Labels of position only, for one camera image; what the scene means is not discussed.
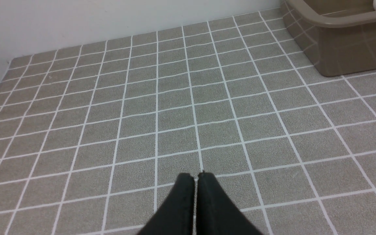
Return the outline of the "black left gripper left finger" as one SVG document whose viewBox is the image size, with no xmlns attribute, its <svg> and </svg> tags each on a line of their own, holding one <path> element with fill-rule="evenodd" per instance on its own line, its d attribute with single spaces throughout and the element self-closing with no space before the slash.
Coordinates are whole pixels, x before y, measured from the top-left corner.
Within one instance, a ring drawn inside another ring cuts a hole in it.
<svg viewBox="0 0 376 235">
<path fill-rule="evenodd" d="M 195 182 L 180 173 L 170 193 L 139 235 L 191 235 L 194 221 Z"/>
</svg>

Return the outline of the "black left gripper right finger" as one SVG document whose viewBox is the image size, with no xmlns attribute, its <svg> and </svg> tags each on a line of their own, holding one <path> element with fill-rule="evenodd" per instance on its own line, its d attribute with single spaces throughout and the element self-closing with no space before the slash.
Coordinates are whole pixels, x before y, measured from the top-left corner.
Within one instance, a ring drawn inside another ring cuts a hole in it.
<svg viewBox="0 0 376 235">
<path fill-rule="evenodd" d="M 261 235 L 236 207 L 210 172 L 197 182 L 196 232 L 198 235 Z"/>
</svg>

